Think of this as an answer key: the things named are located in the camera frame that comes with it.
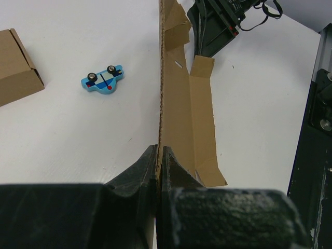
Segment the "toy car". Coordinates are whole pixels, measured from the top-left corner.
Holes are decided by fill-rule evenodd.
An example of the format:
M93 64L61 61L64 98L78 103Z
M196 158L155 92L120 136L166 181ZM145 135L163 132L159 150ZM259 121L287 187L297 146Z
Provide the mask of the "toy car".
M123 78L122 66L109 66L100 73L89 73L81 80L82 86L88 92L97 91L102 94L110 94L115 91L117 80Z

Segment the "toy car wheel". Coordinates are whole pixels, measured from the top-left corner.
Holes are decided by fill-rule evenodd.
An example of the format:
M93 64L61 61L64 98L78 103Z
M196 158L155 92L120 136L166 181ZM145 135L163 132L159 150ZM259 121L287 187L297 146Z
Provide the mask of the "toy car wheel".
M110 73L110 74L113 74L116 72L116 68L114 66L108 66L107 67L107 71Z
M97 80L97 75L95 73L88 74L88 80L95 82Z

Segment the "screw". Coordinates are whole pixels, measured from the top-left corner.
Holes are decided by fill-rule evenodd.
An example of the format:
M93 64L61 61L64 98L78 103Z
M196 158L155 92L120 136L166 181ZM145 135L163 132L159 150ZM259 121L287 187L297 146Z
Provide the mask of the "screw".
M321 124L321 127L323 128L323 130L332 131L332 125L328 120L322 119L320 124Z

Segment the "cardboard box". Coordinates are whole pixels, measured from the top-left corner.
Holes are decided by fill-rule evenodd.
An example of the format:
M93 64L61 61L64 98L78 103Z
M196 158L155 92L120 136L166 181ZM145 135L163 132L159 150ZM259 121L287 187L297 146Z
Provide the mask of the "cardboard box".
M14 29L0 31L0 106L44 89Z
M214 60L196 56L190 74L184 45L191 24L176 0L159 0L161 101L157 175L162 148L170 146L179 163L206 187L223 186L219 171L210 76Z

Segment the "white table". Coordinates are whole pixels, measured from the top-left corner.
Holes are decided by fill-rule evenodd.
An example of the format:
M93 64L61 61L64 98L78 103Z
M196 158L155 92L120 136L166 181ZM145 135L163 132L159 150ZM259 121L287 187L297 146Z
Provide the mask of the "white table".
M0 107L1 183L104 183L157 143L158 13L156 0L1 2L0 30L17 30L46 84ZM243 26L262 18L250 10ZM319 39L284 16L215 56L217 152L229 187L286 192ZM192 44L186 51L190 64ZM126 73L114 94L81 87L110 64Z

